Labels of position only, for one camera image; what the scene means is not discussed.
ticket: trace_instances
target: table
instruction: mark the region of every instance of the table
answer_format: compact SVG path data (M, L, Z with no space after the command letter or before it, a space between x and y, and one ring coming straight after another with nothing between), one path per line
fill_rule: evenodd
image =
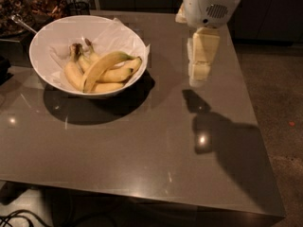
M11 67L13 77L0 86L0 179L209 208L211 215L226 210L246 222L247 215L282 219L227 26L210 79L191 88L193 30L174 14L92 15L118 18L151 45L147 72L121 95L92 100L45 85L32 68Z

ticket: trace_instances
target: glossy table surface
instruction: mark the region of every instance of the glossy table surface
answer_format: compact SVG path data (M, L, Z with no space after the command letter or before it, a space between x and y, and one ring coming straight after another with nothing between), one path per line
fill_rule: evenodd
M76 98L13 66L0 86L0 179L284 216L226 26L211 76L190 88L174 14L96 11L151 45L147 72L109 99Z

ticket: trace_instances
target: black cable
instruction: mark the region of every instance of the black cable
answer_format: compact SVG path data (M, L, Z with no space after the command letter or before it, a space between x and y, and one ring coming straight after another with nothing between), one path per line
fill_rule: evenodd
M26 216L23 216L23 215L20 215L20 214L29 214L29 215L32 215L33 217L35 217L35 219L37 221L39 221L44 227L51 227L50 225L46 224L39 216L37 216L35 213L29 211L29 210L26 210L26 209L21 209L21 210L16 210L12 213L10 213L9 215L7 216L1 216L0 219L1 219L1 222L0 222L0 226L4 223L3 227L5 226L10 226L12 227L11 224L9 224L9 221L13 218L24 218L27 220L28 222L28 226L29 227L33 227L34 224L32 223L31 219L29 219L28 217Z

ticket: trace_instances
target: bowl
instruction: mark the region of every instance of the bowl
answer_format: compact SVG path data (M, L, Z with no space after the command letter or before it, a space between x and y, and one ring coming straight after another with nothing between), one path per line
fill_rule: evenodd
M84 51L87 50L85 38L93 42L95 51L100 55L120 50L139 56L142 59L139 70L118 90L89 94L76 90L67 81L63 68L69 60L71 44L80 43ZM132 86L146 70L148 55L149 47L119 20L90 15L65 17L44 26L34 36L29 47L30 62L42 80L70 95L86 98L115 96Z

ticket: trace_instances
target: banana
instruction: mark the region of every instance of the banana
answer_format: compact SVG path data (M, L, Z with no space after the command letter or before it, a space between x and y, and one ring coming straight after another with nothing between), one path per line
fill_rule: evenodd
M95 61L91 67L83 74L80 88L84 93L89 93L100 75L102 75L106 70L118 64L120 62L133 60L135 57L130 56L122 51L110 52L99 60Z
M113 82L113 83L96 83L91 93L106 93L120 89L124 86L124 83Z
M126 62L121 67L121 69L122 68L133 69L133 71L132 71L132 75L133 75L140 68L141 64L142 64L142 59L140 57L136 57L134 60Z
M92 42L85 38L85 43L86 43L86 45L88 46L88 49L89 49L89 60L91 62L95 62L95 61L99 60L100 55L95 52L95 49L93 47Z
M121 82L128 79L133 73L132 68L119 68L107 70L98 78L97 82Z
M82 72L86 72L88 68L91 66L91 61L84 55L84 51L82 48L82 44L79 44L79 56L77 63L79 64Z
M81 90L80 84L82 82L83 73L76 64L78 48L76 44L72 44L69 47L70 58L69 62L64 67L64 73L68 82L77 90Z

